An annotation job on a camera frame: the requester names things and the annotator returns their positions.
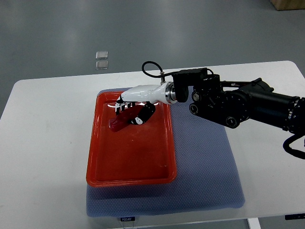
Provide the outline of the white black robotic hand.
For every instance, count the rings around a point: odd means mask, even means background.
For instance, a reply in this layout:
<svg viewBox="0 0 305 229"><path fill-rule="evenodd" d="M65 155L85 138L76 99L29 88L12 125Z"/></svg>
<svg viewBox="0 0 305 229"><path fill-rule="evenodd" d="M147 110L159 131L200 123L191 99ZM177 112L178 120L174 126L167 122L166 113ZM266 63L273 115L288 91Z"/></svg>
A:
<svg viewBox="0 0 305 229"><path fill-rule="evenodd" d="M161 85L138 85L123 92L115 103L115 113L119 115L125 109L130 109L136 103L145 103L138 114L129 122L133 125L142 125L147 122L155 112L155 103L176 103L173 82Z"/></svg>

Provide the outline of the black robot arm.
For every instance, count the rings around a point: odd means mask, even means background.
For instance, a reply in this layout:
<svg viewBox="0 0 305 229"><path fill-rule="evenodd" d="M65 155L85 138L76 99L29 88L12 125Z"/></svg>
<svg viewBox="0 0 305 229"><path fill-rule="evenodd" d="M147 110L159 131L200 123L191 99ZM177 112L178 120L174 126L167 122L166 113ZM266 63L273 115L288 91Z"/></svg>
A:
<svg viewBox="0 0 305 229"><path fill-rule="evenodd" d="M250 82L221 81L207 68L180 70L172 73L176 100L209 121L237 128L248 119L288 131L305 134L305 100L298 96L274 93L261 78Z"/></svg>

